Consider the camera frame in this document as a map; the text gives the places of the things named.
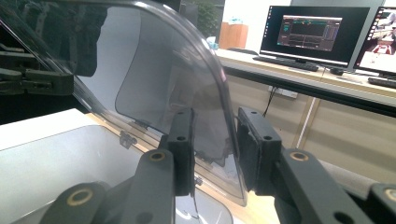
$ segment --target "black cable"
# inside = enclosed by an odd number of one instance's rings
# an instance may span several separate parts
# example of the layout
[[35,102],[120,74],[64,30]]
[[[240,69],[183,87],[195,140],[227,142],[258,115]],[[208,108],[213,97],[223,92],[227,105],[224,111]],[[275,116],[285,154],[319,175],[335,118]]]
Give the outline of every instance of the black cable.
[[270,98],[268,99],[267,108],[265,109],[264,113],[262,113],[262,116],[263,116],[263,117],[265,117],[265,116],[267,115],[268,108],[270,107],[271,101],[272,101],[272,99],[273,99],[273,97],[274,97],[274,95],[275,95],[276,90],[277,90],[277,87],[273,87],[273,88],[271,89]]

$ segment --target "screen display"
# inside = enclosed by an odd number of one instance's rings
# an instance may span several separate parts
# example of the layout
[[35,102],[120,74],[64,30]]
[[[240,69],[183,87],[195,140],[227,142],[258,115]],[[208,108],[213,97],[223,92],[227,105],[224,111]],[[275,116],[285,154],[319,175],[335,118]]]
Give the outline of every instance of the screen display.
[[354,68],[396,76],[396,7],[380,7]]
[[270,7],[260,54],[347,67],[368,7]]

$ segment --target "wall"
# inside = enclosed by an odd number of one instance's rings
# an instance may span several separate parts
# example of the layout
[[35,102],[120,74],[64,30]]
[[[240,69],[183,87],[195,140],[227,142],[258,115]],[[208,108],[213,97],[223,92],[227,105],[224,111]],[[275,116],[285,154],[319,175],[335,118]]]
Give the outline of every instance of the wall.
[[264,24],[269,6],[288,6],[290,0],[226,0],[224,5],[223,21],[232,17],[241,19],[248,25],[247,43],[245,49],[259,51],[264,34]]
[[396,0],[385,0],[384,7],[395,7]]

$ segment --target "white surface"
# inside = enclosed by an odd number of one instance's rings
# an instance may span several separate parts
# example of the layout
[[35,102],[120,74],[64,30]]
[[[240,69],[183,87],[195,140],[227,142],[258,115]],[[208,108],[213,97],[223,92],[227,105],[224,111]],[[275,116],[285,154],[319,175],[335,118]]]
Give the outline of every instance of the white surface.
[[303,77],[294,77],[294,76],[289,76],[289,75],[285,75],[285,74],[278,73],[278,72],[271,72],[271,71],[268,71],[268,70],[265,70],[262,68],[248,66],[248,65],[241,64],[241,63],[228,62],[226,60],[222,60],[221,58],[220,58],[220,61],[221,61],[221,64],[226,67],[231,67],[231,68],[235,68],[235,69],[239,69],[239,70],[247,71],[247,72],[251,72],[251,73],[256,73],[256,74],[263,74],[264,76],[268,76],[268,77],[282,78],[282,79],[286,79],[288,81],[293,81],[293,82],[302,83],[302,84],[306,84],[306,85],[313,86],[313,87],[322,88],[324,90],[336,91],[336,92],[340,92],[340,93],[343,93],[346,95],[355,96],[357,98],[361,98],[361,99],[364,99],[367,101],[377,102],[377,103],[384,104],[384,105],[396,106],[396,98],[393,98],[393,97],[378,95],[378,94],[371,93],[368,91],[354,90],[354,89],[350,89],[347,87],[336,86],[333,84],[320,82],[320,81],[314,81],[314,80],[310,80],[310,79],[303,78]]
[[395,7],[396,0],[385,0],[384,7]]
[[43,117],[1,125],[0,150],[94,124],[97,123],[78,110],[70,109]]
[[233,224],[245,224],[245,222],[239,220],[237,217],[233,217]]

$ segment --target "clear plastic shield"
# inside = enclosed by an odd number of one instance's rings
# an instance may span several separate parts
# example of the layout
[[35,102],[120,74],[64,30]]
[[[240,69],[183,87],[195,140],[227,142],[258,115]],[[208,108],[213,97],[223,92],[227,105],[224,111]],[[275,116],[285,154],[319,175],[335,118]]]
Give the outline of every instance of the clear plastic shield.
[[0,0],[0,21],[47,69],[76,75],[75,96],[139,148],[156,148],[192,108],[196,177],[246,203],[226,77],[177,12],[150,1]]

